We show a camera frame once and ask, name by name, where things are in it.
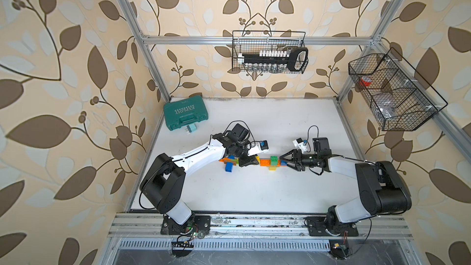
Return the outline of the green lego brick square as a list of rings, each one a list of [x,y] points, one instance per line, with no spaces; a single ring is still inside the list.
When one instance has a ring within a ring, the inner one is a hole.
[[[278,167],[279,165],[279,159],[276,156],[271,156],[270,157],[270,167]]]

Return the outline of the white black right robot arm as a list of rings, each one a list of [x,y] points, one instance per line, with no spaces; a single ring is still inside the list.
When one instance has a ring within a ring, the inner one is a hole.
[[[308,154],[298,149],[282,155],[280,160],[299,172],[320,168],[317,175],[329,172],[357,180],[359,196],[329,208],[325,223],[331,228],[337,224],[356,223],[378,215],[404,213],[412,207],[407,185],[388,161],[361,161],[333,155],[330,151]]]

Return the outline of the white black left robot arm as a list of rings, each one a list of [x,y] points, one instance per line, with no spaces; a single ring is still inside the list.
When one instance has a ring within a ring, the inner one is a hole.
[[[212,137],[198,148],[170,157],[158,155],[139,185],[141,195],[151,203],[152,209],[168,216],[178,225],[186,225],[193,211],[181,200],[187,176],[220,159],[233,156],[240,167],[257,165],[257,157],[266,151],[267,143],[235,142]]]

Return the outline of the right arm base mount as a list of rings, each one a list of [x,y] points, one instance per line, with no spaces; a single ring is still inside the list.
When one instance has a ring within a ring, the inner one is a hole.
[[[327,217],[311,216],[304,219],[304,224],[311,237],[358,237],[355,223],[341,223]]]

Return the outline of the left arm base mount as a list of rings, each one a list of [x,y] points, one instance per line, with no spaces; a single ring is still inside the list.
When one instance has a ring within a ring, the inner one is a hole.
[[[204,238],[208,235],[211,227],[211,216],[193,214],[184,224],[176,223],[172,218],[165,215],[161,227],[161,234],[167,236],[189,236]]]

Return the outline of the orange lego brick long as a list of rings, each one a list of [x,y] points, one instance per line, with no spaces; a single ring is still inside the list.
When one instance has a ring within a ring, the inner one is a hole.
[[[222,158],[222,159],[220,159],[220,162],[222,162],[222,163],[233,163],[233,160],[234,159],[230,159],[230,158]]]

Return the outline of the blue lego brick base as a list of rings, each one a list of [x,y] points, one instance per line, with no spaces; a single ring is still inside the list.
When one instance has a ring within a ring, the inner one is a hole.
[[[233,171],[234,164],[233,163],[226,163],[225,164],[225,171],[226,172],[232,172]]]

